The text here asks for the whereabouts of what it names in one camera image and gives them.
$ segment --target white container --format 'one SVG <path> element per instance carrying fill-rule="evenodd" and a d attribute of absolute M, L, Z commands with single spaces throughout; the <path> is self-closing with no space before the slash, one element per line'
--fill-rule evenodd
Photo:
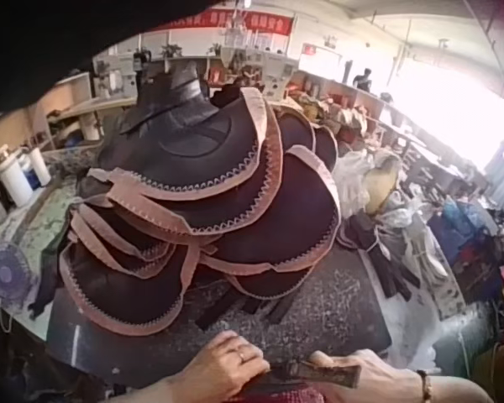
<path fill-rule="evenodd" d="M 43 161 L 43 155 L 41 155 L 41 150 L 38 148 L 33 149 L 30 154 L 30 161 L 32 161 L 32 167 L 35 170 L 35 174 L 39 179 L 39 183 L 42 186 L 47 186 L 50 182 L 50 172 L 47 165 Z"/>
<path fill-rule="evenodd" d="M 24 206 L 34 194 L 14 154 L 8 154 L 8 146 L 0 148 L 0 181 L 17 205 Z"/>

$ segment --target bracelet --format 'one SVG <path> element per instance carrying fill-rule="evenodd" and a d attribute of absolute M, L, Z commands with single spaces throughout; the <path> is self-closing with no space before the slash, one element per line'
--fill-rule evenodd
<path fill-rule="evenodd" d="M 417 374 L 422 378 L 422 391 L 423 391 L 423 403 L 431 403 L 431 380 L 429 379 L 429 375 L 426 371 L 422 371 L 419 369 Z"/>

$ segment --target blue fan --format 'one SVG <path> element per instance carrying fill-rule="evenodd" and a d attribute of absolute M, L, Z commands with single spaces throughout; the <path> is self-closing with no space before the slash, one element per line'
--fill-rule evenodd
<path fill-rule="evenodd" d="M 22 306 L 34 275 L 23 252 L 13 243 L 0 242 L 0 300 L 5 306 Z"/>

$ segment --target factory floor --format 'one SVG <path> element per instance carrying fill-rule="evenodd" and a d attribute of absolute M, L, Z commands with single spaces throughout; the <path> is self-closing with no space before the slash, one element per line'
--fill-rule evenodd
<path fill-rule="evenodd" d="M 470 378 L 474 358 L 494 343 L 494 317 L 489 304 L 469 305 L 441 321 L 429 292 L 411 287 L 412 298 L 383 296 L 371 262 L 363 257 L 392 345 L 387 361 L 397 368 L 425 369 L 435 374 Z"/>

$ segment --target plastic bag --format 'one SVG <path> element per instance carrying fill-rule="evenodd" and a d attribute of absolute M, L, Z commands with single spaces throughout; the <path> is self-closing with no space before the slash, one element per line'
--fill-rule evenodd
<path fill-rule="evenodd" d="M 370 201 L 363 180 L 365 173 L 373 167 L 373 159 L 365 150 L 349 151 L 336 161 L 333 178 L 338 188 L 342 218 L 351 217 Z"/>
<path fill-rule="evenodd" d="M 396 198 L 396 193 L 391 194 L 391 198 Z M 389 228 L 407 228 L 411 225 L 412 216 L 423 205 L 419 197 L 411 199 L 406 206 L 384 212 L 375 217 L 375 220 L 381 225 Z"/>

